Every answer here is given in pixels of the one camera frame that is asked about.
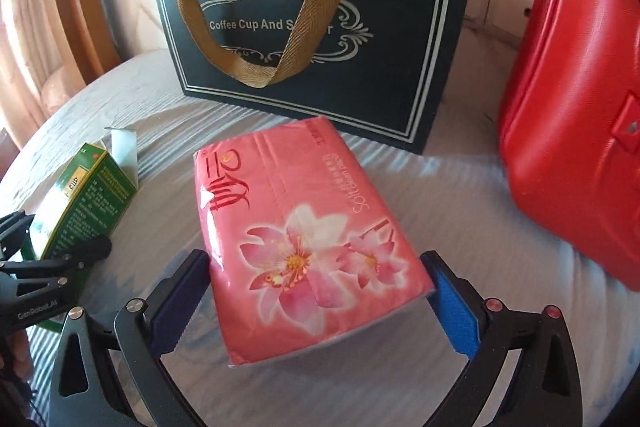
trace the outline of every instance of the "human hand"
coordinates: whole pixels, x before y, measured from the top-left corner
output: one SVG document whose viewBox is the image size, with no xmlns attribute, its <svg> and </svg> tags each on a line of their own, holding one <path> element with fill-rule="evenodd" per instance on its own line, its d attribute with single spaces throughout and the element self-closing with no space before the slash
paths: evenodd
<svg viewBox="0 0 640 427">
<path fill-rule="evenodd" d="M 22 381 L 27 381 L 33 374 L 33 360 L 29 348 L 29 337 L 26 330 L 17 331 L 7 338 L 9 349 L 14 355 L 14 373 Z M 0 356 L 0 369 L 4 367 L 4 360 Z"/>
</svg>

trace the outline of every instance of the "fabric handle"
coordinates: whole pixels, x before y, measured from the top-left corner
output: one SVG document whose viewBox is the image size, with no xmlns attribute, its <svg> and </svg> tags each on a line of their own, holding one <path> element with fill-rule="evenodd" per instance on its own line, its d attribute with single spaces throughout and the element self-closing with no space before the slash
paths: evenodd
<svg viewBox="0 0 640 427">
<path fill-rule="evenodd" d="M 313 59 L 340 0 L 304 0 L 277 67 L 257 66 L 224 49 L 211 36 L 198 0 L 177 0 L 178 11 L 202 54 L 223 73 L 251 87 L 276 84 Z"/>
</svg>

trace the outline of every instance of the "bed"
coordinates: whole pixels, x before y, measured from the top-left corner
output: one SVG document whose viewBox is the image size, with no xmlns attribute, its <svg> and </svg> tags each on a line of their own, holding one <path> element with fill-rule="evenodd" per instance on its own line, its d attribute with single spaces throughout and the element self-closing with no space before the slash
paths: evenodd
<svg viewBox="0 0 640 427">
<path fill-rule="evenodd" d="M 562 308 L 578 361 L 584 425 L 599 425 L 640 363 L 640 294 L 521 214 L 497 155 L 495 115 L 513 52 L 463 30 L 422 155 L 343 134 L 415 250 L 437 250 L 484 297 L 511 309 Z M 0 183 L 0 215 L 33 212 L 82 143 L 106 126 L 138 134 L 140 191 L 92 272 L 81 304 L 119 309 L 146 297 L 203 241 L 193 153 L 210 142 L 286 122 L 264 112 L 184 97 L 166 50 L 135 57 L 90 84 L 36 133 Z M 420 426 L 465 365 L 426 302 L 359 334 L 289 360 L 229 368 L 210 295 L 199 305 L 170 374 L 209 425 Z M 510 356 L 476 425 L 497 410 Z M 124 369 L 134 410 L 149 422 Z M 46 391 L 46 377 L 38 384 Z"/>
</svg>

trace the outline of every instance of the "red hard case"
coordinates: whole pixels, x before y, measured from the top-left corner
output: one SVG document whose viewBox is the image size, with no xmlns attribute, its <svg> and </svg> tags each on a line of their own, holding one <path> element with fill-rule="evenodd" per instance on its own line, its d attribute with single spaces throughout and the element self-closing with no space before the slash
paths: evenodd
<svg viewBox="0 0 640 427">
<path fill-rule="evenodd" d="M 516 204 L 640 291 L 640 3 L 535 0 L 500 114 Z"/>
</svg>

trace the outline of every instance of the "pink flower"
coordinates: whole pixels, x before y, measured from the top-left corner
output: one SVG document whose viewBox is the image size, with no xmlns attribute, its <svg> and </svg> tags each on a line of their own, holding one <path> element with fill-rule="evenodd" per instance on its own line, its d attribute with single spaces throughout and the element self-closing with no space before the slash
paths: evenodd
<svg viewBox="0 0 640 427">
<path fill-rule="evenodd" d="M 347 217 L 332 214 L 317 219 L 308 204 L 294 209 L 284 231 L 256 227 L 247 233 L 261 243 L 244 243 L 245 261 L 260 273 L 251 290 L 261 290 L 259 311 L 264 322 L 279 303 L 284 314 L 311 334 L 324 328 L 322 308 L 344 306 L 344 291 L 329 275 L 338 269 L 337 258 L 346 252 L 338 237 Z"/>
<path fill-rule="evenodd" d="M 380 288 L 380 283 L 396 285 L 396 274 L 404 267 L 403 263 L 391 258 L 394 242 L 380 241 L 376 230 L 365 235 L 351 235 L 350 249 L 338 257 L 340 270 L 358 276 L 358 285 L 364 288 L 370 284 L 372 290 Z"/>
</svg>

